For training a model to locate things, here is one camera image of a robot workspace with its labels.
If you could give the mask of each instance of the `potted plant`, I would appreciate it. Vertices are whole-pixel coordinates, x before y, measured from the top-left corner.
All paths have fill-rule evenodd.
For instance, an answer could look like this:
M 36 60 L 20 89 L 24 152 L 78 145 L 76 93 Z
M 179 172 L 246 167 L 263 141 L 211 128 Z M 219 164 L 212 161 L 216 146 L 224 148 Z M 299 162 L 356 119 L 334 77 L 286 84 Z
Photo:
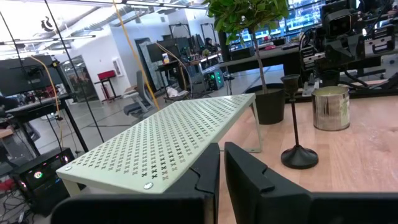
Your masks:
M 257 112 L 260 124 L 274 124 L 283 120 L 285 93 L 283 84 L 268 84 L 259 54 L 256 31 L 268 26 L 268 30 L 278 28 L 278 20 L 289 15 L 286 0 L 205 0 L 208 5 L 208 16 L 215 17 L 215 29 L 229 34 L 226 44 L 240 39 L 243 44 L 242 31 L 247 29 L 251 34 L 260 68 L 262 85 L 252 87 L 246 93 L 256 94 Z

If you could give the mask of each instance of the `wall logo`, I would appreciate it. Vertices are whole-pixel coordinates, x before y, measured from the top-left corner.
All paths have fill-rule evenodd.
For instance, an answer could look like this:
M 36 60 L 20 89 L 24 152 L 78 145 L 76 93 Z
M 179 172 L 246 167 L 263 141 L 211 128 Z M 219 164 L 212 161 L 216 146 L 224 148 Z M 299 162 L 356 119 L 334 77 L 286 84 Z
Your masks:
M 50 19 L 46 16 L 45 20 L 42 20 L 42 28 L 47 31 L 47 32 L 53 32 L 54 28 L 53 25 L 50 22 Z

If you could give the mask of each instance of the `perforated metal shelf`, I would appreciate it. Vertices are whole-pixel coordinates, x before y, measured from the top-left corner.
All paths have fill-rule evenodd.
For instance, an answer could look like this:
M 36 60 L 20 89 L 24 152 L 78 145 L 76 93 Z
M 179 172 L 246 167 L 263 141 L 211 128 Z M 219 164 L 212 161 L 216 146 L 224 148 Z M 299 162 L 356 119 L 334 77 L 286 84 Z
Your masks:
M 222 138 L 254 99 L 247 94 L 175 102 L 57 174 L 117 193 L 162 193 L 211 142 Z

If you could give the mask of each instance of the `gray chair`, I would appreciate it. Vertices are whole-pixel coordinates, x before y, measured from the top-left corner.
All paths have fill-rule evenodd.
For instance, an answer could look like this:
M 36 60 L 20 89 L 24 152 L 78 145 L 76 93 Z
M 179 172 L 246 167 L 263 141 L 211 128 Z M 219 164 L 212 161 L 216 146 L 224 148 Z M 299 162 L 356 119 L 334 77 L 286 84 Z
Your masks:
M 154 104 L 152 100 L 148 97 L 146 90 L 145 90 L 145 85 L 144 85 L 144 79 L 142 77 L 141 71 L 137 72 L 137 91 L 138 94 L 141 98 L 142 104 L 149 110 L 149 108 L 154 107 Z M 132 103 L 130 105 L 127 105 L 123 108 L 124 114 L 126 115 L 132 115 L 134 117 L 138 117 L 142 114 L 143 111 L 141 105 L 138 102 Z

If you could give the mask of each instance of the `plant stem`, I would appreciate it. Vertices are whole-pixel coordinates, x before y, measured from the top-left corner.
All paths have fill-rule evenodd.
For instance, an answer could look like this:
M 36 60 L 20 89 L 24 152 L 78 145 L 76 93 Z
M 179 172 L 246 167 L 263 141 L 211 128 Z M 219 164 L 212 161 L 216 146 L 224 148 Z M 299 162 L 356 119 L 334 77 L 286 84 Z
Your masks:
M 257 58 L 257 62 L 259 64 L 260 77 L 261 77 L 261 83 L 262 83 L 262 93 L 266 94 L 267 93 L 266 79 L 264 77 L 264 72 L 262 71 L 262 62 L 261 62 L 261 58 L 260 58 L 259 44 L 257 43 L 256 33 L 254 31 L 251 34 L 251 39 L 254 41 L 254 46 L 256 48 L 256 58 Z

